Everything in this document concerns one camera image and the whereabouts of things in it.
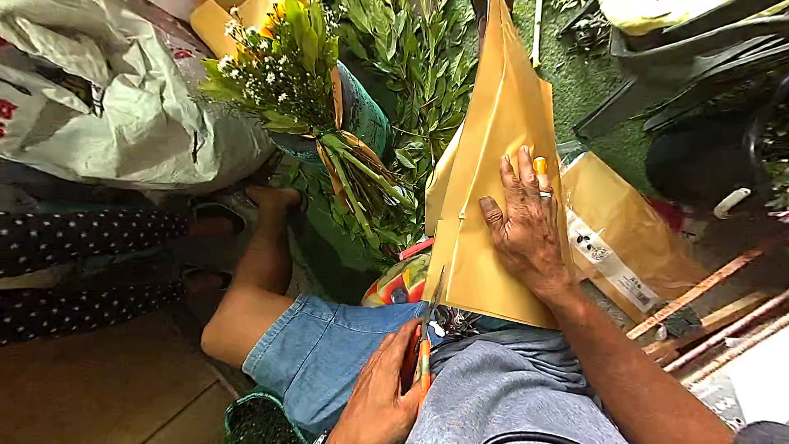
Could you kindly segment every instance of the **yellow flower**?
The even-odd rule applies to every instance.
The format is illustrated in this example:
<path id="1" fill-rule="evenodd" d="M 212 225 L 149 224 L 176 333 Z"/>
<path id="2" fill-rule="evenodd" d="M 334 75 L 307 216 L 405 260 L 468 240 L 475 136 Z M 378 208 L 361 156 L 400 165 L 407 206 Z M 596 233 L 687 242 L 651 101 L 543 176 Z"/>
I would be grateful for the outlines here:
<path id="1" fill-rule="evenodd" d="M 304 9 L 310 0 L 298 0 L 298 5 Z M 271 34 L 271 28 L 274 26 L 274 17 L 277 19 L 282 20 L 285 18 L 285 2 L 284 0 L 279 0 L 278 2 L 273 2 L 271 4 L 270 12 L 266 13 L 266 20 L 263 22 L 263 28 L 260 30 L 260 34 L 262 36 L 266 36 L 269 39 L 273 37 Z"/>

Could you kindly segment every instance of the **label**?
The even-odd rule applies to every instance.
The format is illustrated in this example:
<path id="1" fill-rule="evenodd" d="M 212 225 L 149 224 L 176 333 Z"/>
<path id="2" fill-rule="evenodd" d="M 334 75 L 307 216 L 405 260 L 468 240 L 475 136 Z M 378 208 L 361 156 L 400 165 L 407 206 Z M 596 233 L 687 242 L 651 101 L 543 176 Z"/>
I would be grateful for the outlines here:
<path id="1" fill-rule="evenodd" d="M 584 258 L 595 266 L 620 293 L 639 310 L 646 313 L 660 301 L 660 297 L 641 279 L 627 268 L 616 252 L 600 237 L 605 230 L 592 231 L 573 210 L 567 210 L 567 235 Z"/>

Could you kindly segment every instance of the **foot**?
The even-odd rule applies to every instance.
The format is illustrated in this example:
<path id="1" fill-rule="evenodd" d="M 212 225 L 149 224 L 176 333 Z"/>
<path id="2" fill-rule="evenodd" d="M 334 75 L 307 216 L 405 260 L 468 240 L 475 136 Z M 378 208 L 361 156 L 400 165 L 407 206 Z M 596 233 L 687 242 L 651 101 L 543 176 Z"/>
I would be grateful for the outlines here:
<path id="1" fill-rule="evenodd" d="M 292 188 L 251 185 L 244 192 L 257 204 L 262 213 L 271 211 L 287 213 L 301 204 L 301 193 Z"/>

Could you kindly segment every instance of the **hand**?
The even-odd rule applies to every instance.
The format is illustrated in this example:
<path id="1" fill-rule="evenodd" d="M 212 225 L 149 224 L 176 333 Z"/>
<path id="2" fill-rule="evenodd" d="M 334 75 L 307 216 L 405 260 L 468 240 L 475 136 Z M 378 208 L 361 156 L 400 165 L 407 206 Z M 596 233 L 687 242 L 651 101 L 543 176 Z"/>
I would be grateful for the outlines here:
<path id="1" fill-rule="evenodd" d="M 404 442 L 417 420 L 420 386 L 400 391 L 400 367 L 414 330 L 412 319 L 397 333 L 389 333 L 362 367 L 329 444 L 391 444 Z"/>
<path id="2" fill-rule="evenodd" d="M 537 176 L 525 146 L 518 150 L 520 179 L 509 156 L 499 162 L 507 216 L 490 196 L 480 199 L 499 259 L 515 278 L 546 303 L 572 288 L 570 273 L 562 262 L 561 244 L 555 224 L 552 198 L 540 191 L 553 192 L 547 175 Z"/>

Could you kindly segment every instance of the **denim shorts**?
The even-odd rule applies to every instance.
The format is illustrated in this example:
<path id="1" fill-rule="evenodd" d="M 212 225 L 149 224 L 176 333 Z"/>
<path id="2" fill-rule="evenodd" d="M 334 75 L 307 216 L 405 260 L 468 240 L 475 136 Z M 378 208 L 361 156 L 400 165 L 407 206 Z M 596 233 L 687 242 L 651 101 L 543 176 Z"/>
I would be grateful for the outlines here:
<path id="1" fill-rule="evenodd" d="M 293 424 L 318 434 L 335 425 L 359 370 L 383 337 L 421 316 L 425 304 L 352 307 L 300 295 L 242 369 L 282 397 Z"/>

